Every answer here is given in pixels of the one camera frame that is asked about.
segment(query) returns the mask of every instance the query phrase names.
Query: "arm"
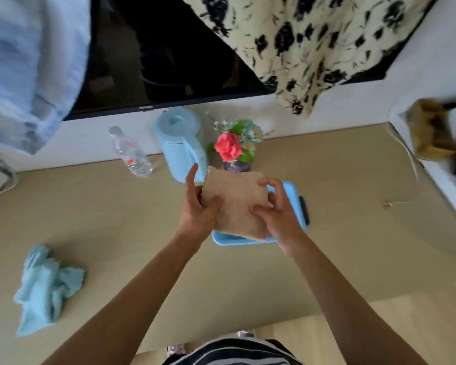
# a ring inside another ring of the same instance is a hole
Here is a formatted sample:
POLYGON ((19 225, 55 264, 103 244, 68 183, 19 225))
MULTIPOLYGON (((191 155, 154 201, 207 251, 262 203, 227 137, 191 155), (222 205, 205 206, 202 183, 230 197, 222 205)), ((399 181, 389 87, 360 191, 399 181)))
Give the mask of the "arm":
POLYGON ((426 365, 304 233, 280 180, 261 181, 267 184, 275 188, 276 194, 269 194, 273 207, 254 205, 252 213, 265 220, 268 231, 299 266, 346 363, 426 365))
POLYGON ((170 243, 103 309, 61 345, 43 365, 129 365, 162 303, 190 258, 213 229, 222 204, 199 203, 201 189, 186 177, 186 196, 179 228, 170 243))

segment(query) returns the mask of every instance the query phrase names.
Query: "blue tray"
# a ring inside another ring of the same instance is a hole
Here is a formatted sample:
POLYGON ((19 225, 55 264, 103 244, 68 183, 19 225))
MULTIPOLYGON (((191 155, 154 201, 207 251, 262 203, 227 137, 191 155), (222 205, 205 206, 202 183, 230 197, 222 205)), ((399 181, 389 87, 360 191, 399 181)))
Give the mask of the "blue tray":
MULTIPOLYGON (((306 231, 307 226, 309 225, 309 217, 307 215, 304 199, 298 196, 294 184, 287 181, 283 181, 282 184, 284 185, 284 189, 286 190, 286 194, 289 197, 292 208, 294 208, 294 211, 296 212, 300 226, 304 229, 304 231, 306 231)), ((275 193, 274 187, 268 185, 267 189, 269 192, 275 193)), ((255 243, 276 242, 275 238, 273 237, 268 237, 265 241, 255 241, 253 239, 246 239, 244 237, 238 237, 236 235, 221 233, 217 231, 213 231, 212 236, 213 241, 220 246, 250 245, 255 243)))

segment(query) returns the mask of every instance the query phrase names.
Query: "person's left hand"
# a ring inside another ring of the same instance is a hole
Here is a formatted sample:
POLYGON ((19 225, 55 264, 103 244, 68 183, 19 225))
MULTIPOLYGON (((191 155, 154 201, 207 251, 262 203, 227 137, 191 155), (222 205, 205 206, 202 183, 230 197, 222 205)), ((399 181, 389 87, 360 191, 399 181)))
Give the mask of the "person's left hand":
POLYGON ((186 177, 186 194, 182 203, 179 227, 176 239, 179 243, 193 245, 194 253, 201 247, 201 243, 209 236, 214 228, 214 222, 223 204, 223 197, 214 197, 205 208, 200 204, 203 186, 195 187, 195 175, 198 165, 195 163, 186 177))

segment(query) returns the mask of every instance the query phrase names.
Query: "crumpled blue cloth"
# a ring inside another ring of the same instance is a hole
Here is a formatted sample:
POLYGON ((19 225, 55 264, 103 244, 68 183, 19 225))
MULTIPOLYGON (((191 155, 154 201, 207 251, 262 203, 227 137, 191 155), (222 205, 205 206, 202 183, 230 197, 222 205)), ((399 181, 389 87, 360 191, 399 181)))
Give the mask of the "crumpled blue cloth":
POLYGON ((90 0, 0 0, 0 143, 35 154, 83 84, 90 0))
POLYGON ((22 304, 17 337, 34 333, 53 324, 65 298, 73 296, 83 284, 84 270, 59 269, 59 262, 48 258, 46 246, 35 246, 24 263, 22 287, 13 300, 22 304))

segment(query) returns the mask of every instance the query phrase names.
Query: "pink rose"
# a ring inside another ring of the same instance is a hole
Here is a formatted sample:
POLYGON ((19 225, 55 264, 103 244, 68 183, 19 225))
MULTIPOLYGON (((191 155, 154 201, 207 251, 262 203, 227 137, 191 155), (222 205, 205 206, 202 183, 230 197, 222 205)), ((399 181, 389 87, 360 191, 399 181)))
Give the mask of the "pink rose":
POLYGON ((242 154, 242 144, 234 133, 223 133, 214 144, 223 161, 235 161, 242 154))

